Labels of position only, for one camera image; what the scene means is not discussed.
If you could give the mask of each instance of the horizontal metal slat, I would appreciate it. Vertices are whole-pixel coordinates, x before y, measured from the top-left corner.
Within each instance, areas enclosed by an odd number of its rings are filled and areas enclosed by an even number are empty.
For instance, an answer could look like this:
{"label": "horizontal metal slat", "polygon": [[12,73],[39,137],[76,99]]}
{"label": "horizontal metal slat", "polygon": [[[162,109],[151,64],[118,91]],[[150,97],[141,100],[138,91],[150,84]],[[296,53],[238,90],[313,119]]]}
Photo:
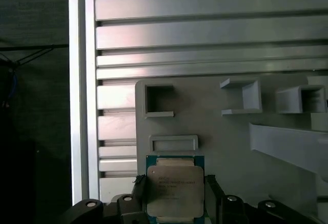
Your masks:
{"label": "horizontal metal slat", "polygon": [[137,157],[137,146],[100,147],[99,157],[105,158],[134,158]]}
{"label": "horizontal metal slat", "polygon": [[108,203],[116,193],[130,194],[135,177],[102,178],[100,179],[100,201]]}
{"label": "horizontal metal slat", "polygon": [[226,14],[236,16],[243,13],[274,15],[277,12],[320,9],[328,9],[328,0],[96,0],[96,19],[105,21]]}
{"label": "horizontal metal slat", "polygon": [[99,170],[101,172],[137,171],[137,158],[101,159],[99,161]]}
{"label": "horizontal metal slat", "polygon": [[[105,67],[125,67],[125,66],[143,66],[158,64],[178,64],[178,63],[206,63],[206,62],[231,62],[231,61],[250,61],[250,60],[271,60],[271,59],[295,59],[295,58],[318,58],[328,57],[327,46],[294,46],[294,47],[262,47],[262,48],[228,48],[228,49],[200,49],[198,51],[192,49],[190,51],[173,51],[173,52],[154,52],[154,53],[134,53],[134,54],[118,54],[103,55],[97,57],[97,65],[100,68]],[[130,84],[122,87],[122,91],[118,91],[118,97],[114,100],[110,99],[113,95],[114,88],[101,87],[98,89],[98,103],[100,107],[118,107],[114,101],[120,100],[125,104],[125,99],[121,94],[131,93]]]}
{"label": "horizontal metal slat", "polygon": [[135,83],[98,86],[98,109],[134,108],[134,86]]}
{"label": "horizontal metal slat", "polygon": [[112,113],[98,118],[99,140],[124,140],[136,138],[135,113]]}
{"label": "horizontal metal slat", "polygon": [[327,21],[305,16],[106,26],[96,29],[97,49],[325,39]]}
{"label": "horizontal metal slat", "polygon": [[97,70],[97,79],[326,69],[328,58],[307,58],[107,68]]}

